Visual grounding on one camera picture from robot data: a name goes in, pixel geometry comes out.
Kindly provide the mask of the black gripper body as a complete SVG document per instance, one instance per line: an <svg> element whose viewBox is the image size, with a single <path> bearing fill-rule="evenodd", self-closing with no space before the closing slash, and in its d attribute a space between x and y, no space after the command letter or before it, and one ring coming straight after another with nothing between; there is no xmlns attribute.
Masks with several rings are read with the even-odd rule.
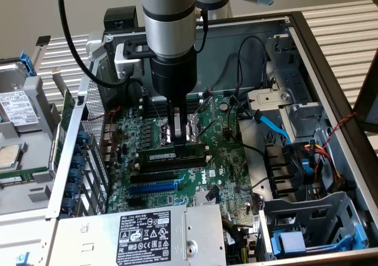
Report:
<svg viewBox="0 0 378 266"><path fill-rule="evenodd" d="M173 59L150 59L155 91L169 101L184 101L197 83L197 53L190 50Z"/></svg>

